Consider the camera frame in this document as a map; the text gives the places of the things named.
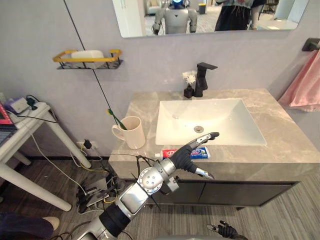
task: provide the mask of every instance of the pink towel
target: pink towel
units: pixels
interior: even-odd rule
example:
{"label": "pink towel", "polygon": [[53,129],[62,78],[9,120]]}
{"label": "pink towel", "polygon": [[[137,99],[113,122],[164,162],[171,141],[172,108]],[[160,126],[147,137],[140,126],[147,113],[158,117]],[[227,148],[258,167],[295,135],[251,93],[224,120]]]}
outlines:
{"label": "pink towel", "polygon": [[278,101],[284,108],[320,111],[320,51],[316,51]]}

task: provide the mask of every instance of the shoe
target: shoe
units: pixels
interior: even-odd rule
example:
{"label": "shoe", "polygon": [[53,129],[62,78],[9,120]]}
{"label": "shoe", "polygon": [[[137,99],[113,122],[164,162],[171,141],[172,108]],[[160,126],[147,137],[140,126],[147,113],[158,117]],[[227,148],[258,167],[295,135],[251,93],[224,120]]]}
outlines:
{"label": "shoe", "polygon": [[52,225],[53,231],[55,231],[59,227],[60,220],[55,216],[46,216],[42,219],[47,220]]}

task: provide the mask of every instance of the soap bar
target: soap bar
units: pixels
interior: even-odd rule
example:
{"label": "soap bar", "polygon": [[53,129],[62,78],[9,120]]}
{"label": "soap bar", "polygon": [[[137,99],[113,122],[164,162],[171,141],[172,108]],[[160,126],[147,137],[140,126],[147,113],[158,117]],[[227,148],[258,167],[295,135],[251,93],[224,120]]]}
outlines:
{"label": "soap bar", "polygon": [[[75,51],[71,53],[71,58],[73,59],[95,59],[95,58],[104,58],[104,54],[99,50],[85,50],[85,51]],[[101,67],[105,62],[96,61],[96,62],[85,62],[85,67],[89,69],[97,69]],[[82,62],[73,62],[72,65],[75,68],[83,68],[84,64]]]}

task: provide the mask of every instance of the gray wall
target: gray wall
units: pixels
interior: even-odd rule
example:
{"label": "gray wall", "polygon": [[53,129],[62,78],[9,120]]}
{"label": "gray wall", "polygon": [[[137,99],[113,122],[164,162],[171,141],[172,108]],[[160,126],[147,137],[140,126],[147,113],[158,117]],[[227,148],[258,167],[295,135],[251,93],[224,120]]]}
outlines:
{"label": "gray wall", "polygon": [[[181,73],[199,62],[218,66],[208,71],[209,89],[266,88],[278,99],[310,53],[301,48],[308,37],[320,36],[318,0],[309,0],[293,31],[240,31],[212,34],[127,38],[120,36],[111,0],[68,0],[86,49],[104,53],[123,50],[117,70],[97,70],[113,111],[122,118],[133,92],[181,91]],[[114,146],[113,119],[91,70],[56,70],[52,57],[81,49],[62,0],[0,0],[0,89],[7,96],[34,94],[50,103],[63,128],[75,141],[98,142],[107,156]],[[320,149],[320,114],[289,114]],[[68,155],[43,127],[36,135],[48,155]],[[39,155],[32,142],[24,152]]]}

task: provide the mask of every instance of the green toothbrush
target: green toothbrush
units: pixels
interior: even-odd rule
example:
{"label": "green toothbrush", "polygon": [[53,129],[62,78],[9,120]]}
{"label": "green toothbrush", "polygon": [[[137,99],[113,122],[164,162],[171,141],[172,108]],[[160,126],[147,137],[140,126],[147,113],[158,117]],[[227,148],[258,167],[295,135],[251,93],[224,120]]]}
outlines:
{"label": "green toothbrush", "polygon": [[108,109],[108,113],[114,117],[115,122],[119,124],[123,130],[128,130],[126,126],[115,116],[114,112],[110,108]]}

